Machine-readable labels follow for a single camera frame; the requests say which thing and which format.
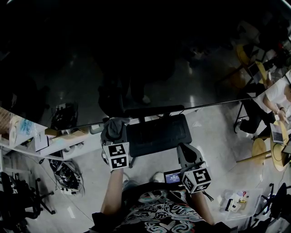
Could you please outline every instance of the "person in white shirt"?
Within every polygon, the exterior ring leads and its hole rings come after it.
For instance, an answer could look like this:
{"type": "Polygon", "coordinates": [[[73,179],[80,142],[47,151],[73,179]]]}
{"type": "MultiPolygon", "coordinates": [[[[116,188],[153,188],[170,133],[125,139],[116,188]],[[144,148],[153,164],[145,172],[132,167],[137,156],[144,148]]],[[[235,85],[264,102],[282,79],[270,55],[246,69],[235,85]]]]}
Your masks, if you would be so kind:
{"type": "MultiPolygon", "coordinates": [[[[250,98],[248,94],[244,94],[244,98],[250,98]]],[[[275,114],[278,115],[281,121],[285,120],[286,109],[282,103],[288,102],[291,104],[291,85],[286,77],[278,80],[265,92],[261,93],[255,99],[243,100],[249,120],[237,122],[235,132],[242,130],[247,133],[254,134],[259,127],[261,121],[266,125],[266,128],[259,136],[269,136],[271,133],[270,123],[274,123],[275,114]]]]}

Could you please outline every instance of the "small digital display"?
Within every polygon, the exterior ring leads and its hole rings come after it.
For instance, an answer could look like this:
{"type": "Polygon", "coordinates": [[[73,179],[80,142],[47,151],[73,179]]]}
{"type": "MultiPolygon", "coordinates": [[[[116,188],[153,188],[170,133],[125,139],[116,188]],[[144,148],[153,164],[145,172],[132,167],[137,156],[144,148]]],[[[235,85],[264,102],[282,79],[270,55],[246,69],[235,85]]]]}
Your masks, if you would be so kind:
{"type": "Polygon", "coordinates": [[[180,178],[179,178],[179,175],[180,172],[175,172],[175,173],[172,173],[172,174],[166,174],[165,177],[166,177],[166,183],[170,184],[170,183],[176,183],[176,182],[180,182],[180,178]]]}

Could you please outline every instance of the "black rectangular platform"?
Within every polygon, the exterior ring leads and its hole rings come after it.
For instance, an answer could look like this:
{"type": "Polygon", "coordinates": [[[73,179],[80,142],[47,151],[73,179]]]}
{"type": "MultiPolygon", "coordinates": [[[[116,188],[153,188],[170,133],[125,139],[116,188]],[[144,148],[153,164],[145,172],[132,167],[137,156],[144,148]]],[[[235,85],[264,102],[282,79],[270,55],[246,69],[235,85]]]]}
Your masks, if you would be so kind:
{"type": "Polygon", "coordinates": [[[183,114],[126,127],[130,156],[139,157],[191,143],[192,138],[183,114]]]}

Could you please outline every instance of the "person's arm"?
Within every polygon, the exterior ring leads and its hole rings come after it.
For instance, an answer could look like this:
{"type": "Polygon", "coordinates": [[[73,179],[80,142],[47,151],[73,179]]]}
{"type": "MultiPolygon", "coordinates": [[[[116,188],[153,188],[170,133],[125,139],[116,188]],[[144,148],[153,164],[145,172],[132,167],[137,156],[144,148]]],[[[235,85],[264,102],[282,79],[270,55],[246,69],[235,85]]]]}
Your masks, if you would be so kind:
{"type": "Polygon", "coordinates": [[[269,108],[271,111],[273,111],[274,113],[278,114],[278,117],[281,121],[284,121],[284,117],[286,116],[285,112],[280,110],[276,104],[272,103],[271,101],[269,101],[267,95],[264,96],[263,99],[263,103],[264,105],[267,106],[267,108],[269,108]]]}
{"type": "Polygon", "coordinates": [[[109,179],[101,213],[115,215],[121,209],[123,168],[113,170],[109,179]]]}
{"type": "Polygon", "coordinates": [[[214,220],[208,208],[203,192],[191,194],[194,210],[210,225],[214,225],[214,220]]]}

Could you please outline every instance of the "black pants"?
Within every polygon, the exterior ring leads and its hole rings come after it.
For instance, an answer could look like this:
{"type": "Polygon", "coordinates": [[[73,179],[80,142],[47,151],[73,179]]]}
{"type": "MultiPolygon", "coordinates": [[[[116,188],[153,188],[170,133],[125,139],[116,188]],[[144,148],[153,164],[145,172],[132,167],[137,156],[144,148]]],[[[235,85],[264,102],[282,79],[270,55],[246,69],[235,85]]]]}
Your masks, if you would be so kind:
{"type": "MultiPolygon", "coordinates": [[[[243,97],[250,98],[250,96],[246,93],[244,94],[243,97]]],[[[247,133],[255,133],[262,120],[267,127],[263,130],[262,133],[259,134],[259,136],[260,137],[270,136],[271,133],[270,123],[274,123],[276,120],[274,113],[273,112],[266,113],[264,110],[260,108],[260,106],[257,105],[257,103],[254,100],[243,100],[242,103],[245,107],[249,120],[248,121],[242,120],[241,130],[247,133]]]]}
{"type": "MultiPolygon", "coordinates": [[[[249,84],[245,88],[243,88],[239,94],[240,99],[250,98],[250,95],[247,92],[255,92],[256,96],[260,95],[265,88],[262,84],[249,84]]],[[[270,136],[271,127],[270,123],[275,122],[275,116],[273,112],[266,113],[264,110],[258,106],[258,104],[254,100],[243,100],[242,101],[246,113],[249,117],[249,120],[243,120],[241,123],[240,129],[247,133],[255,133],[261,121],[265,123],[267,126],[262,133],[259,134],[260,137],[262,136],[270,136]]]]}

